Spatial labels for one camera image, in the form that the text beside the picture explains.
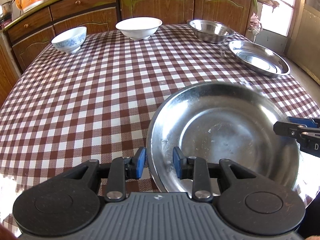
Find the blue and white porcelain bowl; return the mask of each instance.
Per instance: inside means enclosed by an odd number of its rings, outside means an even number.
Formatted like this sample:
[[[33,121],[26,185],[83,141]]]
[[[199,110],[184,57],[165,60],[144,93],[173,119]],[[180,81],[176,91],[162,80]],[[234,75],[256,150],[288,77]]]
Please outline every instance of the blue and white porcelain bowl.
[[[51,41],[52,45],[59,51],[65,53],[75,53],[84,43],[87,35],[87,27],[77,27],[67,30]]]

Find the window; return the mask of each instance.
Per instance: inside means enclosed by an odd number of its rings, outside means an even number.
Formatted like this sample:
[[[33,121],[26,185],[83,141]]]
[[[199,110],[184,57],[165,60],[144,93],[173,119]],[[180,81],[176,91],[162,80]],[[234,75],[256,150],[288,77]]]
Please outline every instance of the window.
[[[263,29],[279,33],[283,36],[288,35],[290,23],[292,20],[293,6],[295,0],[275,0],[279,2],[279,7],[272,12],[272,7],[262,6],[261,24]]]

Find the checkered tablecloth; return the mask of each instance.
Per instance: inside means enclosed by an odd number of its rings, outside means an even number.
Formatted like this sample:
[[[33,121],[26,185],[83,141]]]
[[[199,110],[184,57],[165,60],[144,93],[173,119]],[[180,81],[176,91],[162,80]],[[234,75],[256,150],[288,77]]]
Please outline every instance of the checkered tablecloth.
[[[232,39],[245,40],[239,34],[227,41]],[[255,73],[232,56],[227,42],[202,42],[186,25],[161,26],[141,41],[119,31],[88,35],[81,49],[69,55],[50,44],[0,110],[0,198],[7,195],[6,187],[20,192],[91,158],[108,163],[133,156],[145,145],[150,119],[168,96],[212,80],[250,82],[289,116],[320,116],[292,76]],[[305,169],[317,160],[308,161]],[[319,190],[320,181],[311,182],[319,178],[313,169],[307,181],[310,169],[299,171],[297,190],[306,204]],[[127,190],[156,190],[147,167],[141,180],[127,183]],[[9,213],[15,198],[13,193],[12,203],[0,204],[0,220],[13,231]]]

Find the stainless steel plate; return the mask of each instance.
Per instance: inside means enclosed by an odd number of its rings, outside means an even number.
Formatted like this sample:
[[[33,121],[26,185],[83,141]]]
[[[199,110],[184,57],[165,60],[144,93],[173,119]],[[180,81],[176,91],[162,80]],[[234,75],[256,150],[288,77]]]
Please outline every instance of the stainless steel plate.
[[[191,193],[192,181],[179,180],[172,149],[217,163],[229,158],[293,187],[299,151],[294,139],[276,135],[273,124],[286,116],[263,95],[243,85],[204,82],[171,95],[154,114],[147,135],[147,158],[162,192]],[[212,190],[219,194],[215,179]]]
[[[243,64],[268,76],[286,76],[289,65],[278,54],[250,41],[230,41],[229,49]]]

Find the door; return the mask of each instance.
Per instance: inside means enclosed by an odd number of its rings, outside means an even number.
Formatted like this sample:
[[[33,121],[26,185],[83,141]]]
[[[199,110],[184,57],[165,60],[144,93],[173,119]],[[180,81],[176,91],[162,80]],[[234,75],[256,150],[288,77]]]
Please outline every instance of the door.
[[[45,28],[12,46],[23,71],[55,37],[53,26]]]
[[[115,30],[116,23],[116,8],[112,7],[69,18],[54,24],[53,27],[56,35],[78,26],[87,27],[87,34],[93,34]]]
[[[183,24],[193,18],[194,0],[120,0],[122,19],[155,17],[163,24]]]
[[[320,85],[320,0],[297,0],[287,57]]]
[[[195,0],[194,19],[218,21],[245,35],[251,0]]]

